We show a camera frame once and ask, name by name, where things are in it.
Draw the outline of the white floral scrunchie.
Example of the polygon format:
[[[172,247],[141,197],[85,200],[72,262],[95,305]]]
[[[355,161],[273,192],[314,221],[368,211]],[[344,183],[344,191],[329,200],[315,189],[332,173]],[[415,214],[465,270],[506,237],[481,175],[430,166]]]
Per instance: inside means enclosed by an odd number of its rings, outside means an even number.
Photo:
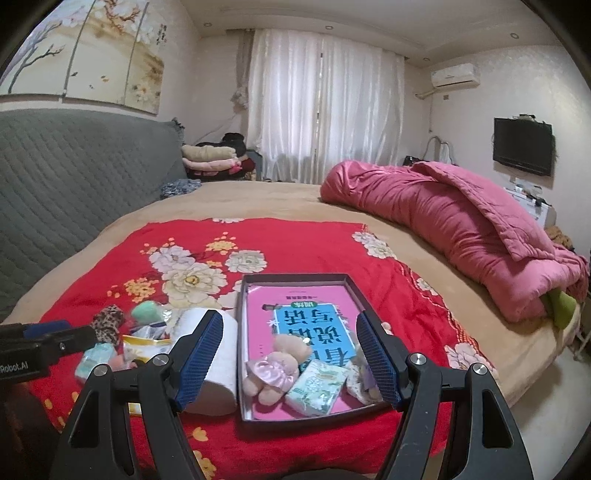
[[[379,404],[383,401],[382,395],[377,386],[365,389],[363,384],[362,367],[354,361],[346,365],[348,376],[346,376],[346,392],[365,406]]]

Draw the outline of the green tissue pack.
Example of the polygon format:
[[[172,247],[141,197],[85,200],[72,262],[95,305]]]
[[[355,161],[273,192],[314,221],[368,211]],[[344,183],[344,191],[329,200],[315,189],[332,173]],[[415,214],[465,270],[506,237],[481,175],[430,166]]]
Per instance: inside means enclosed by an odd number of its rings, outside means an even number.
[[[305,417],[327,416],[341,395],[348,370],[311,360],[284,396],[288,407]]]
[[[116,355],[116,349],[111,343],[95,344],[83,353],[81,360],[76,366],[74,372],[76,380],[84,383],[97,365],[107,364]]]

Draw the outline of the leopard print scrunchie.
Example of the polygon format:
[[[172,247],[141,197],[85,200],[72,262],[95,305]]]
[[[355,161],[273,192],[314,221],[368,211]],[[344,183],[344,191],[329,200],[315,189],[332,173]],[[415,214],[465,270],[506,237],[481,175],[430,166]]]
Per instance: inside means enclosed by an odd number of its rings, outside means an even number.
[[[125,320],[123,311],[116,305],[103,308],[93,316],[90,327],[98,343],[109,343],[117,347],[120,343],[119,328]]]

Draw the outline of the yellow wet wipes pack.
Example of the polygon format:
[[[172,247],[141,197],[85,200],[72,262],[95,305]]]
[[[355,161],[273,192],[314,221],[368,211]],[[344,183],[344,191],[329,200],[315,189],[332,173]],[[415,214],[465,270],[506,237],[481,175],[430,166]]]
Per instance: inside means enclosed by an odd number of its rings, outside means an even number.
[[[122,336],[122,353],[126,367],[130,367],[132,363],[145,364],[156,355],[167,354],[171,348],[172,342],[168,338],[156,340],[131,335]]]

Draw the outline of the green makeup sponge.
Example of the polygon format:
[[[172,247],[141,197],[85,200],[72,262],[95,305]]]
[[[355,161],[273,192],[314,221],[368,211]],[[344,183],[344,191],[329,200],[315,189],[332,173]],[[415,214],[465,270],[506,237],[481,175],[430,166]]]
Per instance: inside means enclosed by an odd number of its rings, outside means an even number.
[[[131,318],[142,325],[149,325],[165,320],[164,307],[155,301],[142,301],[130,311]]]

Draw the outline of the plush bear pink dress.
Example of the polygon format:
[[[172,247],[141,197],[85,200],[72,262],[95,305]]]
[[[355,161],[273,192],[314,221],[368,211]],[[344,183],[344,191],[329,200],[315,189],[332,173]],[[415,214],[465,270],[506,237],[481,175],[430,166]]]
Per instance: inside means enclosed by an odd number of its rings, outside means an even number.
[[[246,376],[242,392],[264,407],[272,407],[283,399],[300,377],[300,366],[312,354],[311,345],[290,334],[273,337],[273,351],[245,363]]]

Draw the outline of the plush bear purple dress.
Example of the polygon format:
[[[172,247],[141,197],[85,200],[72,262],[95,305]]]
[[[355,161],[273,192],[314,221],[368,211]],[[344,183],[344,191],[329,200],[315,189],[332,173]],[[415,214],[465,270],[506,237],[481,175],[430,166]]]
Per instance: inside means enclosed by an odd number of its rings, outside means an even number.
[[[354,361],[362,367],[363,384],[365,384],[366,390],[369,390],[370,387],[378,386],[372,371],[370,371],[369,363],[367,362],[365,354],[363,354],[363,349],[360,343],[356,343],[356,355],[353,356],[351,361]]]

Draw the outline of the blue white wipes packet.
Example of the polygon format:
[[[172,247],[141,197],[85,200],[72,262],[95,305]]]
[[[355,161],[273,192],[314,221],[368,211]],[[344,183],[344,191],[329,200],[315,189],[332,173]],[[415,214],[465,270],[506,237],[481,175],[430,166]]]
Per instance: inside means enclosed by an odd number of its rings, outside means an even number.
[[[168,335],[165,322],[155,322],[146,325],[138,325],[130,331],[130,335],[135,338],[147,340],[162,340]]]

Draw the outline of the white paper towel roll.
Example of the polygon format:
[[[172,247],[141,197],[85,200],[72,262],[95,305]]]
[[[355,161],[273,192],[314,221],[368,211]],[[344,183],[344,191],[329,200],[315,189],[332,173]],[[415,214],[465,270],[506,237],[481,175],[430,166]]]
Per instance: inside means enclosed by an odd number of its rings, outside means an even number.
[[[204,384],[184,412],[204,416],[225,416],[238,409],[238,322],[228,312],[218,310],[223,321],[221,344],[212,360]]]

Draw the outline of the pink makeup sponge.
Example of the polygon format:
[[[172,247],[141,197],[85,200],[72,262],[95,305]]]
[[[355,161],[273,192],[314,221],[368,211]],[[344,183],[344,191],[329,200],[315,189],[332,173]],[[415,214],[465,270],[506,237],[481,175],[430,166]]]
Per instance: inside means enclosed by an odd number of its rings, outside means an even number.
[[[108,361],[108,365],[113,372],[135,369],[138,367],[134,360],[126,360],[122,354],[112,357]]]

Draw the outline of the blue patterned cloth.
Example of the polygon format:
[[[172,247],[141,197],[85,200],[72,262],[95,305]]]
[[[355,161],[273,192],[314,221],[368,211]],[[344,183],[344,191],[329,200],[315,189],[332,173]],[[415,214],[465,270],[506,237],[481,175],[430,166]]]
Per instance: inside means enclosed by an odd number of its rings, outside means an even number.
[[[167,199],[194,192],[201,187],[200,179],[178,179],[166,183],[160,188],[160,199]]]

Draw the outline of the green cloth under duvet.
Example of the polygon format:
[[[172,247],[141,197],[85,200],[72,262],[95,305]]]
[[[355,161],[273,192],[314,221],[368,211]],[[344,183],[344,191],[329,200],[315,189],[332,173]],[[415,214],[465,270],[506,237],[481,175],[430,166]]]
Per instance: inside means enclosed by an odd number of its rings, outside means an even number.
[[[577,301],[559,288],[553,289],[540,297],[548,317],[556,328],[566,329],[572,321],[577,308]]]

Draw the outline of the white sheer curtain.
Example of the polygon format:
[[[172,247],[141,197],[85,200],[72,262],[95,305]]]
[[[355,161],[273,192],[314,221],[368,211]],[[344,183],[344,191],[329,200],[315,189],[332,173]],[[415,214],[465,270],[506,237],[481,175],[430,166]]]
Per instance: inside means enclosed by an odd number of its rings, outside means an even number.
[[[294,30],[253,37],[247,141],[263,178],[320,184],[344,160],[393,165],[405,103],[404,56]]]

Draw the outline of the black wall television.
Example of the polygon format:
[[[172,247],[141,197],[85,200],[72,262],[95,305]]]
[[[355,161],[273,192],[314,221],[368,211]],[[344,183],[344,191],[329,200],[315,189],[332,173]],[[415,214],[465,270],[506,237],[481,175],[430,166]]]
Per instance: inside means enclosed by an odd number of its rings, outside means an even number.
[[[551,176],[555,161],[552,126],[532,119],[495,118],[493,160],[526,173]]]

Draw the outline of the floral wall painting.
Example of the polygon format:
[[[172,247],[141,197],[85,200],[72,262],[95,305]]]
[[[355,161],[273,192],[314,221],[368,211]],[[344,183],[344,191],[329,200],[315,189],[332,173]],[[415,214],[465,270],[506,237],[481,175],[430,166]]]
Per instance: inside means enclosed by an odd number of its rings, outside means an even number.
[[[63,1],[26,38],[1,94],[45,95],[157,114],[167,25],[149,1]]]

